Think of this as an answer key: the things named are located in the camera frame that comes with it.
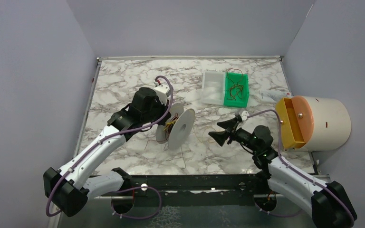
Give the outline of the white perforated filament spool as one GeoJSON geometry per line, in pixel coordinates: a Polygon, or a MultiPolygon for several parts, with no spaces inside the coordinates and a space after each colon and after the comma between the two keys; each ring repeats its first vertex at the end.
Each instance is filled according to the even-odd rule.
{"type": "Polygon", "coordinates": [[[183,104],[175,103],[170,109],[171,117],[164,125],[156,128],[155,140],[166,143],[168,149],[178,149],[188,138],[193,128],[195,111],[192,108],[185,109],[183,104]]]}

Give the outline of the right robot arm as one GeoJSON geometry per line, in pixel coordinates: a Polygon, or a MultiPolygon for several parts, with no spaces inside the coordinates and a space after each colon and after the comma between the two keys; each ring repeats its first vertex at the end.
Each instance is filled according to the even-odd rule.
{"type": "Polygon", "coordinates": [[[217,123],[223,131],[212,131],[208,135],[220,146],[237,142],[249,149],[268,188],[306,212],[317,228],[354,226],[357,214],[343,185],[337,181],[324,181],[294,166],[280,151],[273,149],[273,137],[268,127],[258,125],[250,133],[239,127],[243,121],[238,114],[217,123]]]}

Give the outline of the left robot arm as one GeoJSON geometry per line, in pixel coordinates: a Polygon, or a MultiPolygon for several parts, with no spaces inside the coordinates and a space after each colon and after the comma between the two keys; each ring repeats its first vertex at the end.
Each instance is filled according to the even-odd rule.
{"type": "Polygon", "coordinates": [[[59,213],[76,215],[89,199],[111,191],[118,191],[129,181],[129,175],[120,168],[109,174],[92,177],[93,171],[117,148],[130,138],[155,124],[163,124],[171,116],[173,89],[170,85],[154,88],[141,87],[131,103],[112,114],[99,135],[75,158],[59,169],[48,168],[43,174],[44,192],[48,198],[46,215],[54,203],[59,213]]]}

